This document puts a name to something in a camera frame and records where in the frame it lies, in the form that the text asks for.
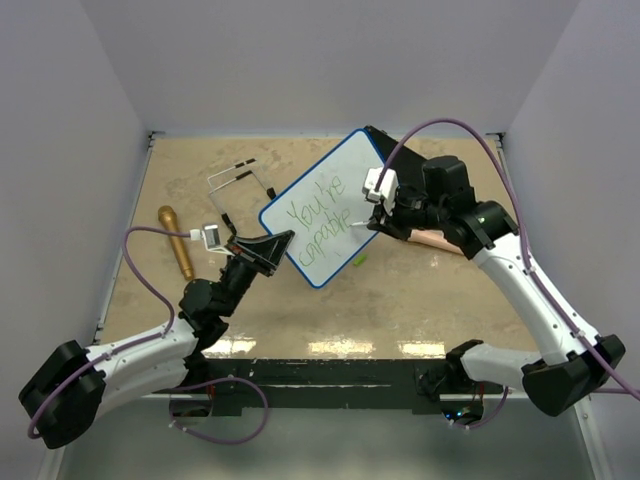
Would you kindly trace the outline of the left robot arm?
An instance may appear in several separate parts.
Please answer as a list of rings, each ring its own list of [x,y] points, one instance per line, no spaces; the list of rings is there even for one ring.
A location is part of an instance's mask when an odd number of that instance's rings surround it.
[[[54,450],[83,435],[105,413],[161,390],[196,392],[207,380],[204,350],[228,330],[257,275],[272,276],[294,239],[291,230],[221,242],[215,224],[187,232],[226,263],[216,281],[187,282],[167,322],[104,345],[59,345],[18,395],[30,418],[27,435]]]

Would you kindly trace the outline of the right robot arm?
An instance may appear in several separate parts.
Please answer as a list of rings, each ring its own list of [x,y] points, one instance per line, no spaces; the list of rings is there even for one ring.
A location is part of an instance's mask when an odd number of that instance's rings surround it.
[[[426,395],[437,398],[446,386],[466,393],[490,382],[525,392],[540,411],[556,417],[601,387],[626,353],[622,341],[599,334],[571,308],[532,255],[522,252],[509,213],[495,201],[476,199],[461,160],[426,160],[421,177],[419,186],[402,185],[392,169],[369,169],[362,187],[374,206],[368,229],[395,238],[442,232],[494,282],[537,346],[525,352],[469,340],[426,374]]]

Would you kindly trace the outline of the blue framed whiteboard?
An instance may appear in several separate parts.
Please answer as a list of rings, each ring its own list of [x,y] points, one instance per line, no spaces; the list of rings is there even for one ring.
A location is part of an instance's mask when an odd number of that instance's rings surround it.
[[[268,233],[295,232],[286,255],[311,287],[326,286],[376,236],[358,224],[373,210],[361,188],[383,164],[369,133],[357,129],[260,211]]]

